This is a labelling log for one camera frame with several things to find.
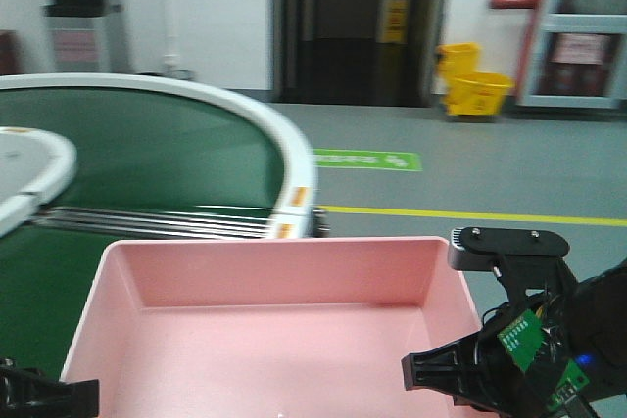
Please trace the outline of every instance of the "yellow mop bucket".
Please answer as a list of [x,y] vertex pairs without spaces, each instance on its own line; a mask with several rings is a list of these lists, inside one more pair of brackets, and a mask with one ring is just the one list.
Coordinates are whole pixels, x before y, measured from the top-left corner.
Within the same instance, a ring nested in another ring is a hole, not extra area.
[[437,51],[440,54],[438,73],[452,88],[456,76],[475,70],[481,47],[477,43],[444,44],[438,46]]
[[454,78],[446,100],[449,115],[496,115],[513,81],[499,73],[472,72]]

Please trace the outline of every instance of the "green floor sign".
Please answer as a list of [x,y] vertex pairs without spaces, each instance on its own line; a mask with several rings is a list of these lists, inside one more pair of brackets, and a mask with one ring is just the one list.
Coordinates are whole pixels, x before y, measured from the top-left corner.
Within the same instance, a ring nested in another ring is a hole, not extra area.
[[422,171],[420,156],[411,152],[314,149],[317,166]]

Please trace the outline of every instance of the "blue led light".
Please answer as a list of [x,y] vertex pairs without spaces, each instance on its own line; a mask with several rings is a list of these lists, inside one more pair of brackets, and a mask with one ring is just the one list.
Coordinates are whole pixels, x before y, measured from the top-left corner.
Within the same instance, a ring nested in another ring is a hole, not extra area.
[[593,363],[593,361],[594,358],[591,354],[579,354],[577,357],[575,357],[575,362],[582,367],[589,366]]

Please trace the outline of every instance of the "doorway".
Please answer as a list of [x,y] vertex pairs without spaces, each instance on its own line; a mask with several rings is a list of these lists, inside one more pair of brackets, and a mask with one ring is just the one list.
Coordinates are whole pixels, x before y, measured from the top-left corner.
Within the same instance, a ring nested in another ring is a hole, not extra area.
[[274,0],[274,100],[429,105],[442,0]]

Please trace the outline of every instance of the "pink plastic bin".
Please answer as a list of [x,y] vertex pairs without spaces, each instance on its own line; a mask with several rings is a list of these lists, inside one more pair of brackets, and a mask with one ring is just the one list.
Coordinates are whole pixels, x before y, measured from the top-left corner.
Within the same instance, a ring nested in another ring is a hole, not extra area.
[[479,328],[447,248],[435,237],[114,243],[62,380],[100,379],[102,418],[487,418],[403,387],[403,356]]

